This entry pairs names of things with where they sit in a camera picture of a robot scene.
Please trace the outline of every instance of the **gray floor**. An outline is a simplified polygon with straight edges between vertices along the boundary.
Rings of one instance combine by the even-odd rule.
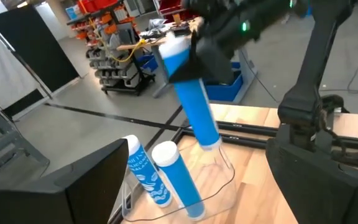
[[[154,16],[155,14],[149,14],[147,19]],[[146,19],[140,18],[138,21],[147,24]],[[296,81],[312,26],[311,18],[299,20],[293,17],[288,24],[277,24],[264,32],[258,43],[247,45],[249,56],[259,69],[259,78],[277,100],[281,100]],[[60,43],[78,73],[85,77],[62,91],[50,100],[50,103],[157,123],[165,123],[179,107],[173,88],[159,99],[152,97],[152,93],[162,84],[161,73],[158,71],[157,82],[139,97],[120,93],[105,95],[100,90],[99,80],[94,77],[89,62],[85,59],[86,47],[83,42],[66,39]],[[346,88],[357,66],[358,7],[337,33],[322,84],[326,88]],[[358,76],[352,88],[358,89]],[[358,94],[345,91],[332,93],[342,95],[349,110],[358,113]],[[278,105],[257,81],[253,82],[241,104],[270,107]],[[181,125],[184,119],[185,115],[182,112],[173,124]],[[47,173],[128,134],[135,134],[142,144],[147,144],[158,131],[158,128],[150,126],[45,105],[25,115],[17,126],[23,135],[51,160]],[[172,135],[173,131],[164,131],[157,143],[169,140]]]

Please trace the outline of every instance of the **metal frame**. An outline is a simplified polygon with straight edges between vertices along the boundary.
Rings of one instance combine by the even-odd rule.
[[[334,121],[334,114],[331,113],[330,116],[328,116],[328,125],[330,127],[333,127],[333,121]],[[250,125],[250,124],[239,124],[239,123],[231,123],[226,121],[217,121],[218,128],[226,131],[236,131],[238,133],[246,133],[246,134],[256,134],[261,136],[268,136],[268,137],[275,137],[278,128],[272,128],[272,127],[265,127],[265,126],[258,126],[258,125]],[[242,136],[236,136],[232,134],[224,134],[219,133],[222,137],[223,142],[229,143],[229,144],[236,144],[239,146],[245,146],[245,147],[252,147],[256,149],[265,149],[267,145],[267,141],[263,139],[255,139],[255,138],[248,138],[248,137],[242,137]],[[339,146],[339,143],[337,141],[332,140],[332,138],[324,138],[325,136],[318,136],[316,137],[316,142],[322,142],[323,139],[327,141],[329,139],[329,142],[333,146]],[[178,144],[183,136],[195,136],[194,132],[191,128],[179,128],[176,133],[171,138],[171,141]],[[346,136],[340,136],[342,139],[342,142],[349,148],[358,149],[358,138],[353,137],[346,137]],[[354,162],[352,162],[349,158],[343,157],[343,158],[335,158],[334,159],[337,162],[343,162],[350,165],[357,165]],[[134,189],[134,192],[136,194],[141,194],[143,192],[143,188],[140,185],[137,185],[137,187]],[[127,206],[130,205],[131,202],[131,195],[128,196],[126,199]],[[124,217],[122,216],[122,206],[120,206],[117,211],[114,213],[113,216],[110,217],[108,224],[119,224],[123,221]]]

